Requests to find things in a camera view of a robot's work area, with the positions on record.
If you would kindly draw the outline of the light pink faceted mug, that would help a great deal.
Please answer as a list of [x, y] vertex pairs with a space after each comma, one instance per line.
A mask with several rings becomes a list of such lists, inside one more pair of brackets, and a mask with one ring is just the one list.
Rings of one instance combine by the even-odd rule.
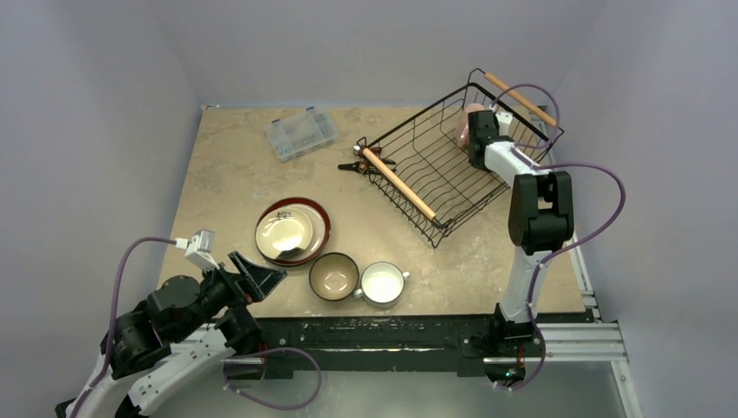
[[468, 122], [468, 116], [470, 113], [477, 112], [477, 111], [484, 111], [486, 108], [483, 104], [478, 103], [471, 103], [464, 107], [464, 109], [460, 113], [460, 118], [458, 119], [456, 130], [455, 130], [455, 136], [457, 141], [457, 146], [461, 149], [466, 149], [469, 144], [468, 139], [468, 132], [469, 132], [469, 122]]

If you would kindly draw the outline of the brown bowl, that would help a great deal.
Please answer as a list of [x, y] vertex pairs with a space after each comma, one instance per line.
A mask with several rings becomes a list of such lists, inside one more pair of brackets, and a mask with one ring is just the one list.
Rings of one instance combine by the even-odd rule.
[[322, 300], [339, 301], [352, 296], [359, 284], [357, 263], [345, 253], [326, 253], [312, 264], [308, 283]]

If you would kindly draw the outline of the white two-handled soup cup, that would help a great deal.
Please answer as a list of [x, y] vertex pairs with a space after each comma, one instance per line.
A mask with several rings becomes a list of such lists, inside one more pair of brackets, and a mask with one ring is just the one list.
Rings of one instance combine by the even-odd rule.
[[353, 297], [364, 299], [377, 307], [390, 307], [398, 302], [410, 277], [409, 272], [402, 271], [390, 262], [372, 263], [359, 276]]

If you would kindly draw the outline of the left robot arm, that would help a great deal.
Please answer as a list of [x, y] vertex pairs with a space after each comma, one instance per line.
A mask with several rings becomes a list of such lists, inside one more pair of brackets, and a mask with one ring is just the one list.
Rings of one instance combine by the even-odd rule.
[[286, 277], [283, 269], [253, 265], [238, 252], [236, 267], [204, 270], [203, 279], [179, 275], [118, 317], [103, 340], [82, 393], [59, 403], [59, 417], [149, 417], [186, 383], [232, 356], [264, 347], [248, 312]]

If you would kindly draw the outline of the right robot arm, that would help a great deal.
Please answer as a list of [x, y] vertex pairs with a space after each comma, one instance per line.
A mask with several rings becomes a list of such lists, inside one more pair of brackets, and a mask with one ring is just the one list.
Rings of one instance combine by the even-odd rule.
[[491, 110], [467, 114], [466, 152], [471, 166], [495, 173], [511, 189], [507, 229], [514, 245], [507, 289], [483, 341], [510, 354], [535, 338], [538, 299], [549, 260], [574, 234], [572, 179], [545, 168], [500, 134]]

